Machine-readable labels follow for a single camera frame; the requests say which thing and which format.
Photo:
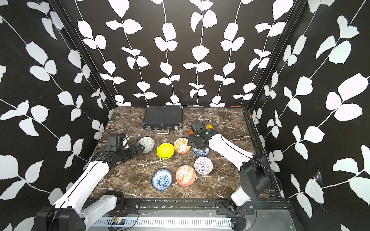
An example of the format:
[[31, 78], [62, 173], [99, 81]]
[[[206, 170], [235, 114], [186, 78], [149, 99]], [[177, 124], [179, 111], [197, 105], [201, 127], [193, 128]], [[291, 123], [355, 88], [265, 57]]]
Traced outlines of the large blue floral bowl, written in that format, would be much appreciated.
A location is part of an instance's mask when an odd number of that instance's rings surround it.
[[167, 190], [172, 185], [172, 174], [167, 169], [156, 171], [151, 179], [151, 184], [158, 191]]

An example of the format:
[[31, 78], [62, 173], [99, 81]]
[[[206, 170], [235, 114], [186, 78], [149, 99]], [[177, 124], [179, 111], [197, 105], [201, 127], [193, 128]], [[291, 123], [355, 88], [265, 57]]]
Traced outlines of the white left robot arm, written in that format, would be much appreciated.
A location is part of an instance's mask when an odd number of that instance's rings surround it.
[[50, 207], [43, 207], [34, 220], [36, 231], [86, 231], [106, 213], [124, 210], [126, 202], [122, 192], [110, 191], [88, 207], [85, 202], [97, 184], [115, 166], [140, 155], [145, 147], [129, 144], [126, 134], [111, 136], [101, 153], [94, 155], [87, 169], [71, 188]]

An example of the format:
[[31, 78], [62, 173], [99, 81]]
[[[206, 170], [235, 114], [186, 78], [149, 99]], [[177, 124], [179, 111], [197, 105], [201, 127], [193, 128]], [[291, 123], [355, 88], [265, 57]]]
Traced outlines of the orange leaf pattern bowl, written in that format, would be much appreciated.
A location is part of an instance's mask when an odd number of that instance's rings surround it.
[[174, 144], [174, 149], [179, 154], [185, 154], [190, 150], [190, 146], [188, 146], [188, 139], [187, 138], [178, 138]]

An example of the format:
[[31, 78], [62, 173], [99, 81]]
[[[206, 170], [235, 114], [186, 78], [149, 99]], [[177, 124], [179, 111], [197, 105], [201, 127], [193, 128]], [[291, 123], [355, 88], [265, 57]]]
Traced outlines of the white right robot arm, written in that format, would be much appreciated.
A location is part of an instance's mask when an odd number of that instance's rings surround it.
[[228, 198], [228, 207], [232, 213], [239, 212], [245, 203], [256, 199], [272, 185], [274, 174], [268, 168], [264, 156], [243, 150], [226, 139], [220, 132], [206, 127], [199, 120], [194, 121], [190, 129], [188, 146], [215, 151], [240, 171], [241, 185]]

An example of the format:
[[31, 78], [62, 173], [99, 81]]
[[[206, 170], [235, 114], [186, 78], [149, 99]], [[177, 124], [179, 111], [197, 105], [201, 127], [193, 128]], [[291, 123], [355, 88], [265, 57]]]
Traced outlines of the grey green patterned bowl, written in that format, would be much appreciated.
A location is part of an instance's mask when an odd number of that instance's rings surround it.
[[154, 149], [155, 141], [151, 137], [142, 137], [138, 142], [144, 146], [144, 154], [150, 153]]

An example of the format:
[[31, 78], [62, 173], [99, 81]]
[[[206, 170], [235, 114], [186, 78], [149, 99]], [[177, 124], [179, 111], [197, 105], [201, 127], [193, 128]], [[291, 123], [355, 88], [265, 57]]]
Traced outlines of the small blue floral bowl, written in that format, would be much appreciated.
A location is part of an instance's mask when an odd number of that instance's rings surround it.
[[193, 153], [198, 157], [206, 157], [210, 153], [210, 149], [206, 148], [205, 150], [201, 150], [193, 147]]

